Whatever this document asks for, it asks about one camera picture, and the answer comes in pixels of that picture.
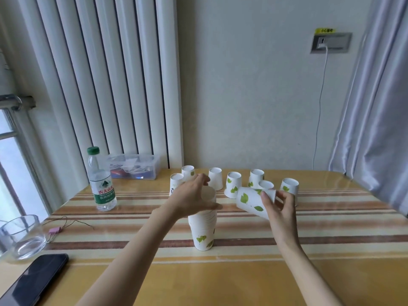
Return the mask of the person's left hand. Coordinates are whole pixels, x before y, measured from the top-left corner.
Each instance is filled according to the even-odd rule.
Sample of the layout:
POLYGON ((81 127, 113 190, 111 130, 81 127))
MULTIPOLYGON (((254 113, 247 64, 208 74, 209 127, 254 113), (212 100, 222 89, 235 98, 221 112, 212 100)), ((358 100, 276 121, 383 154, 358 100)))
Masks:
POLYGON ((206 202, 201 199, 201 188, 207 186, 210 180, 206 174, 196 175, 192 180, 178 186, 163 204, 163 208, 176 220, 201 212, 201 202, 206 202))

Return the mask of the person's right hand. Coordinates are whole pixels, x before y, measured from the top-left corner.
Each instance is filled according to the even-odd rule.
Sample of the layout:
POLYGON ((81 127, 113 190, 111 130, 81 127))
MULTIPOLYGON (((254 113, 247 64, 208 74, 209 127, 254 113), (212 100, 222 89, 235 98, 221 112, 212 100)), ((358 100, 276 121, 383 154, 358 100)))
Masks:
POLYGON ((283 203, 275 202, 276 214, 268 214, 268 217, 278 249, 284 253, 288 249, 297 249, 300 246, 295 214, 295 196, 283 190, 278 190, 276 195, 283 203))

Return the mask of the white leaf-print paper cup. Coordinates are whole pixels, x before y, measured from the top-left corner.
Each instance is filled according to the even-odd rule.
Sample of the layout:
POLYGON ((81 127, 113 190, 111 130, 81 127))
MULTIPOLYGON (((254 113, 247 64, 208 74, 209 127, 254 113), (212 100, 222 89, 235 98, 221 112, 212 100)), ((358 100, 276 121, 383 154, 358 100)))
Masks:
POLYGON ((203 186, 201 188, 201 199, 203 201, 210 201, 216 203, 216 190, 210 186, 203 186))
POLYGON ((276 198, 276 190, 274 189, 254 189, 248 187, 240 187, 237 191, 237 197, 235 203, 237 208, 247 211, 252 215, 262 217, 269 220, 268 213, 262 202, 261 193, 265 192, 272 203, 274 203, 276 198))

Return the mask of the person's right forearm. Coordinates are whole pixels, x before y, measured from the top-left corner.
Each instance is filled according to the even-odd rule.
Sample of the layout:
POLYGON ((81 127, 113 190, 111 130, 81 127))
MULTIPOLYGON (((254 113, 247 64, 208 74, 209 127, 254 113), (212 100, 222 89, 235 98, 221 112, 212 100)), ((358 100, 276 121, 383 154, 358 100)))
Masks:
POLYGON ((307 306, 344 306, 299 244, 279 243, 278 249, 307 306))

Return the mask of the person's left forearm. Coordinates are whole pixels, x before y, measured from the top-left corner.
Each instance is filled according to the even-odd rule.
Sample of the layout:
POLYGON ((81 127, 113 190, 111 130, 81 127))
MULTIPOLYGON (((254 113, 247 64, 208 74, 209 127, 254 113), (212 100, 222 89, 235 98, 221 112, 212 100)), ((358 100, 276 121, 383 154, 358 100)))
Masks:
POLYGON ((161 242, 178 219, 175 206, 153 211, 76 306, 133 306, 161 242))

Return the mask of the row of upturned paper cups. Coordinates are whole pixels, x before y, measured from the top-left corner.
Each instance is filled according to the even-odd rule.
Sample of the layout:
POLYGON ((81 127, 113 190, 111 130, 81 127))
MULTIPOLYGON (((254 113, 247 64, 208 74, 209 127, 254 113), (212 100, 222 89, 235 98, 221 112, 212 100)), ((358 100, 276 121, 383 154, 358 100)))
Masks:
POLYGON ((224 189, 224 194, 231 199, 237 197, 240 187, 246 186, 254 190, 274 188, 274 184, 265 181, 265 172, 261 169, 252 169, 246 184, 242 182, 242 174, 235 171, 229 172, 226 183, 223 185, 221 168, 209 169, 208 175, 201 179, 197 177, 194 166, 187 165, 182 167, 181 174, 171 175, 170 194, 176 194, 178 198, 182 199, 186 198, 186 195, 190 195, 189 198, 192 198, 198 190, 203 190, 205 185, 214 192, 224 189))

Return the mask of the stack of nested paper cups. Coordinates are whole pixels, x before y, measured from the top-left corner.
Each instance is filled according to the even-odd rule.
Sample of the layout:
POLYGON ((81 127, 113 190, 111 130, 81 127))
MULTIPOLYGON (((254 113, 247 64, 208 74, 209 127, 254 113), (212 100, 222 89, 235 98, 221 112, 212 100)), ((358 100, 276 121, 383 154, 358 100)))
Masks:
POLYGON ((199 212, 188 216, 194 246, 199 251, 212 248, 215 238, 217 211, 199 212))

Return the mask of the striped table runner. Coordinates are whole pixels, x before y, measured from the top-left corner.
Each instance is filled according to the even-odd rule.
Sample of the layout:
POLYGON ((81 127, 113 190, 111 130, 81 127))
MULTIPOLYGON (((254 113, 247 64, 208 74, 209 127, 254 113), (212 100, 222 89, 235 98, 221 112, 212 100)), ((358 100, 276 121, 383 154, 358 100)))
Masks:
MULTIPOLYGON (((408 219, 363 190, 306 190, 299 192, 297 225, 300 243, 312 259, 408 258, 408 219)), ((82 191, 45 221, 67 216, 74 223, 58 234, 45 250, 66 252, 80 262, 110 262, 168 198, 166 191, 122 192, 118 205, 98 211, 89 191, 82 191)), ((186 218, 176 222, 155 262, 233 262, 279 260, 269 222, 237 208, 217 192, 223 209, 217 213, 215 239, 208 251, 194 247, 186 218)), ((56 221, 43 226, 61 226, 56 221)))

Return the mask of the clear plastic storage box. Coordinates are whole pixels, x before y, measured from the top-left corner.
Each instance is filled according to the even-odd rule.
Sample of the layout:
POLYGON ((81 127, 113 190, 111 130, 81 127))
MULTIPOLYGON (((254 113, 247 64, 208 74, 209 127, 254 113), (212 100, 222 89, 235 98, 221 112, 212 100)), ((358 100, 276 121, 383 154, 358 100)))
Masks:
POLYGON ((110 154, 105 157, 115 179, 155 180, 161 170, 160 158, 149 154, 110 154))

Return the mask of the green-capped plastic water bottle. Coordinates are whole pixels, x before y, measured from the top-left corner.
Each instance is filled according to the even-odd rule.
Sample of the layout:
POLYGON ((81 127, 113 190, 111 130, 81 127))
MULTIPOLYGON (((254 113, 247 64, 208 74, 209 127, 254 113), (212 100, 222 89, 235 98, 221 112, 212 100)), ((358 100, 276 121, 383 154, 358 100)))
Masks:
POLYGON ((96 146, 89 147, 86 151, 89 156, 86 172, 96 208, 103 212, 110 211, 116 206, 117 199, 107 157, 101 155, 96 146))

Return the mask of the grey curtain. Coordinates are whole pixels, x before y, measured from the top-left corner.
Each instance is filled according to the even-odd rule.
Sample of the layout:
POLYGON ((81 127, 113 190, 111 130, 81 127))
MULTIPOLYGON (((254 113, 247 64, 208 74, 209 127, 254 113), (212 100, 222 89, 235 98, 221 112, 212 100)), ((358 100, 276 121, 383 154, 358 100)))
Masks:
POLYGON ((373 0, 328 170, 408 217, 408 0, 373 0))

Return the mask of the black smartphone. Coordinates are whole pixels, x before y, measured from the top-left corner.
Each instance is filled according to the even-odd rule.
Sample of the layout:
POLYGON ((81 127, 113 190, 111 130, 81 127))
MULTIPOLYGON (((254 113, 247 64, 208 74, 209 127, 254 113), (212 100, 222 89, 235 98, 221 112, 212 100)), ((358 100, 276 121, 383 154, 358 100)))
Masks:
POLYGON ((35 306, 68 261, 66 253, 37 257, 0 297, 0 306, 35 306))

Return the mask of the clear glass bowl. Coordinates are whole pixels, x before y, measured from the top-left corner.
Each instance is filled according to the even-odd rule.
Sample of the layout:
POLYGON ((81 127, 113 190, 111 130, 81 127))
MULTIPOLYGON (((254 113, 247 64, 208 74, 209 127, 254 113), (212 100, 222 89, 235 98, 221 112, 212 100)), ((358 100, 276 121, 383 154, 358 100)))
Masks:
POLYGON ((14 260, 29 259, 47 244, 47 237, 36 215, 15 218, 0 226, 0 242, 14 260))

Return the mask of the grey wall socket panel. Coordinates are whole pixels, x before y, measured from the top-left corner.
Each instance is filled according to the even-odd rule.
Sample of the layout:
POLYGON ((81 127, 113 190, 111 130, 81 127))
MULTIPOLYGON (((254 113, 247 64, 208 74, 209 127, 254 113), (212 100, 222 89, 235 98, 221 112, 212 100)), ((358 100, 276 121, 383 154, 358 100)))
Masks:
POLYGON ((352 35, 353 33, 351 32, 314 35, 310 53, 311 54, 347 53, 349 51, 352 35), (327 49, 318 50, 316 48, 319 37, 325 37, 325 42, 328 47, 327 49))

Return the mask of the metal window frame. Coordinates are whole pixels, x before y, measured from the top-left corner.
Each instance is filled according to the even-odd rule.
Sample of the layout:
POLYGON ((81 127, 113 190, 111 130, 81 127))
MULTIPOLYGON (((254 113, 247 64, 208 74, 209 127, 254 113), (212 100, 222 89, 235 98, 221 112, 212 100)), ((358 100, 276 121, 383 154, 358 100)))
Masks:
POLYGON ((44 159, 29 117, 32 97, 0 95, 0 224, 51 211, 41 175, 44 159))

